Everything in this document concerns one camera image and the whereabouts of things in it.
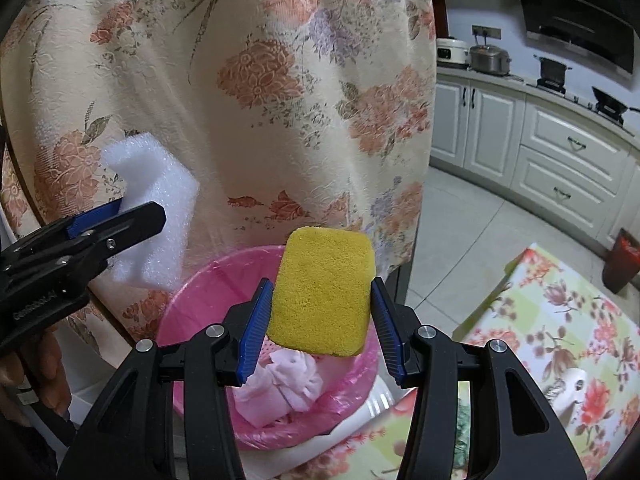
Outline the person's left hand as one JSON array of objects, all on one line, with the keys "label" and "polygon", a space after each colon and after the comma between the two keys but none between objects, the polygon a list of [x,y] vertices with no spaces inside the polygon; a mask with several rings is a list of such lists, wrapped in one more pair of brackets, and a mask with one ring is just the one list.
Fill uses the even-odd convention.
[{"label": "person's left hand", "polygon": [[70,407],[72,394],[68,385],[62,351],[55,337],[58,326],[45,330],[21,346],[17,353],[1,358],[1,415],[9,422],[29,427],[30,422],[8,393],[27,378],[40,401],[62,416]]}]

